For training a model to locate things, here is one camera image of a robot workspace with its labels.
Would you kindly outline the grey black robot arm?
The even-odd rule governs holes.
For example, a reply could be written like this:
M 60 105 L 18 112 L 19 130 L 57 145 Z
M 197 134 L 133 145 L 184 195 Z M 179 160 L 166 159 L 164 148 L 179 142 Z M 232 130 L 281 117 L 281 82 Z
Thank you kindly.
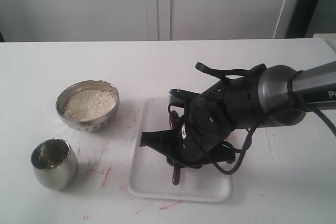
M 335 63 L 296 71 L 288 66 L 218 70 L 197 63 L 196 69 L 217 78 L 202 93 L 170 91 L 172 128 L 143 132 L 140 146 L 164 155 L 180 168 L 200 168 L 221 162 L 232 164 L 223 174 L 240 167 L 252 136 L 261 127 L 292 126 L 314 112 L 332 131 L 334 124 L 323 114 L 335 109 Z

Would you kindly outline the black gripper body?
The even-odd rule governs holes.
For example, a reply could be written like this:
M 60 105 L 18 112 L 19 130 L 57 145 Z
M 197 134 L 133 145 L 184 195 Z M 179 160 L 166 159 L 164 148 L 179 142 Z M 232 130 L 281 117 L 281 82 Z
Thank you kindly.
M 182 138 L 179 156 L 168 157 L 170 165 L 200 168 L 217 163 L 209 152 L 225 141 L 236 126 L 226 112 L 228 95 L 235 84 L 235 80 L 220 80 L 182 108 L 183 115 L 179 116 L 176 127 L 181 129 Z

